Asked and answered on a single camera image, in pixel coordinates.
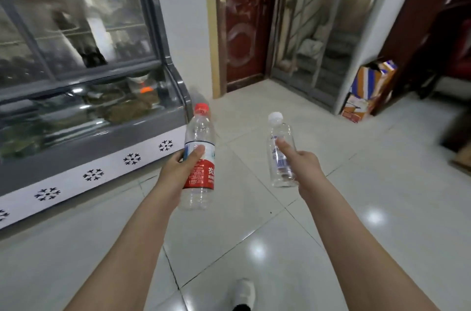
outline white shoe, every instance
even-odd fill
[[[232,303],[233,307],[247,305],[253,310],[255,305],[255,284],[253,281],[243,278],[235,283]]]

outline barcode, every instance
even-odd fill
[[[288,167],[288,161],[286,159],[276,161],[276,166],[278,168]]]

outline white wall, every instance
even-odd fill
[[[175,67],[188,89],[212,98],[206,0],[160,0]]]
[[[377,0],[371,12],[362,38],[352,58],[350,70],[343,82],[340,94],[334,107],[334,113],[339,113],[345,101],[356,72],[362,64],[378,57],[389,32],[401,11],[405,0]]]

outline person's left hand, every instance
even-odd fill
[[[170,212],[179,205],[180,195],[185,182],[188,179],[193,167],[204,154],[204,146],[199,145],[188,158],[179,162],[183,157],[184,150],[180,150],[172,155],[160,171],[159,179],[156,185],[150,191],[150,195],[161,199]]]

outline person's left arm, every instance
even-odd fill
[[[175,153],[163,166],[156,186],[129,219],[115,244],[65,311],[144,309],[169,218],[194,165],[204,153],[196,148],[186,161]]]

